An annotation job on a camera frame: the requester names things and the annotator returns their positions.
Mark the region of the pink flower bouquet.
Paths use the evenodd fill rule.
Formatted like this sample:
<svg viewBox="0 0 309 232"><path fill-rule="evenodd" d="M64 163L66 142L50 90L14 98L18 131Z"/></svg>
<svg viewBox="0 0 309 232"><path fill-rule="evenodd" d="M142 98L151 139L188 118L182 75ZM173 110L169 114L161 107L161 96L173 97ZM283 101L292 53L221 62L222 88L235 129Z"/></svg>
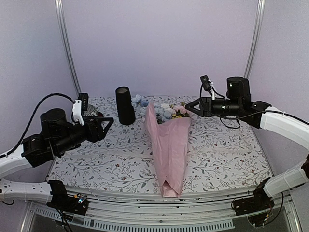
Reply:
<svg viewBox="0 0 309 232"><path fill-rule="evenodd" d="M155 105L141 95L132 99L134 108L144 114L145 129L154 152L154 167L161 196L179 198L187 164L190 113L183 102Z"/></svg>

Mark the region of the cream printed ribbon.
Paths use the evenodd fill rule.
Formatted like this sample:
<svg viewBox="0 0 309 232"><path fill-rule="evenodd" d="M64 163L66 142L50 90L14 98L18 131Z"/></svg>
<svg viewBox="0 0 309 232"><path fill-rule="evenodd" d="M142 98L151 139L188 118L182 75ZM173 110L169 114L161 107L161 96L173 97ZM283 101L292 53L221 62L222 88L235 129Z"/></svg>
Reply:
<svg viewBox="0 0 309 232"><path fill-rule="evenodd" d="M246 146L206 146L206 145L188 145L187 157L201 158L210 157L214 158L216 156L222 156L224 158L232 157L236 158L237 155L247 157L249 155L255 155L259 152L256 145ZM134 148L103 148L96 147L91 148L89 145L84 145L73 151L66 152L63 159L73 160L73 159L84 159L84 158L145 158L153 159L155 157L152 148L142 147L140 145Z"/></svg>

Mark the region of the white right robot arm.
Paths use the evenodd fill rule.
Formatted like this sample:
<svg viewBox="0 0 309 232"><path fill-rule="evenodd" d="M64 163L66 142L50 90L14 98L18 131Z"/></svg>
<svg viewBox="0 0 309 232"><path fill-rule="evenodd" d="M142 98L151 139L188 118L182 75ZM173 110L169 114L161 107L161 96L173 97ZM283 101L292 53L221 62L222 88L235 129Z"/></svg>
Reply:
<svg viewBox="0 0 309 232"><path fill-rule="evenodd" d="M200 89L210 97L199 96L185 107L201 117L216 116L220 119L243 121L257 129L279 134L305 149L309 148L309 124L296 116L278 110L264 101L252 101L249 80L243 77L227 78L226 97L219 94L210 79L200 78ZM261 210L268 199L286 190L294 189L309 181L309 160L305 159L285 172L264 180L254 190L250 207Z"/></svg>

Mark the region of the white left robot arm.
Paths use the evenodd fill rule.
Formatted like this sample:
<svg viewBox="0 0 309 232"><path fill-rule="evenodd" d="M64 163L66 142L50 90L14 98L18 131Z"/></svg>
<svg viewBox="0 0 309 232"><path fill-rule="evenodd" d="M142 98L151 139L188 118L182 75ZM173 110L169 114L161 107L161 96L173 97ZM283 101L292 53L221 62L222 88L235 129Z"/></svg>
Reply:
<svg viewBox="0 0 309 232"><path fill-rule="evenodd" d="M36 168L65 152L78 148L82 142L95 143L105 138L114 122L112 117L86 117L85 123L72 124L66 113L54 108L40 116L42 131L25 139L11 151L0 156L0 199L22 199L55 203L67 210L72 205L71 197L61 181L41 183L12 182L5 179L14 172Z"/></svg>

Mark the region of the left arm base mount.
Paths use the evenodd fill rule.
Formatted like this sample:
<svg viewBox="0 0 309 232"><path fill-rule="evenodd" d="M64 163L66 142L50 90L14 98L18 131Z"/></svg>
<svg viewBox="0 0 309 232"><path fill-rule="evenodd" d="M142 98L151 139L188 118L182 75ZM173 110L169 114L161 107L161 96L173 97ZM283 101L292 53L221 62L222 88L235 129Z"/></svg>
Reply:
<svg viewBox="0 0 309 232"><path fill-rule="evenodd" d="M68 213L85 216L88 210L89 201L85 195L80 193L69 196L65 185L59 180L50 180L47 182L51 190L52 198L46 203L50 208Z"/></svg>

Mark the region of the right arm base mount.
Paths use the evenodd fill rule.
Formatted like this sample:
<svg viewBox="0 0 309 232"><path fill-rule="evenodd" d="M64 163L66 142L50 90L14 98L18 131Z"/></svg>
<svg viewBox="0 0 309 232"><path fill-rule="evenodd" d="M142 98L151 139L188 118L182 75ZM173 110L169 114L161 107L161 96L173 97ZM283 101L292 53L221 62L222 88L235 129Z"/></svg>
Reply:
<svg viewBox="0 0 309 232"><path fill-rule="evenodd" d="M231 203L231 208L237 216L265 211L262 214L248 217L249 223L254 227L263 227L267 224L270 213L275 206L272 197L268 197L263 191L266 182L270 179L262 181L253 191L253 196L248 198L236 198Z"/></svg>

